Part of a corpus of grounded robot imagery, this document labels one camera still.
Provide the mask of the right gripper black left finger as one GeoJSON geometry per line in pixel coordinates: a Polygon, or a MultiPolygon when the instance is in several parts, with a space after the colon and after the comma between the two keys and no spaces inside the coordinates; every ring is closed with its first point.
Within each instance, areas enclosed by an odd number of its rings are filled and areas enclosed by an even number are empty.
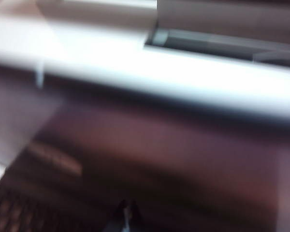
{"type": "Polygon", "coordinates": [[[112,232],[128,231],[128,203],[122,200],[112,217],[112,232]]]}

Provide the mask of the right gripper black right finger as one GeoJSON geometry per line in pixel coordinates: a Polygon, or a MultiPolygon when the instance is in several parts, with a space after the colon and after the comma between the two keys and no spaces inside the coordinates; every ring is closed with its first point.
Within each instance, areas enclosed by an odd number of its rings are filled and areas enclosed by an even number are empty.
{"type": "Polygon", "coordinates": [[[143,232],[144,222],[136,201],[131,201],[129,212],[129,231],[143,232]]]}

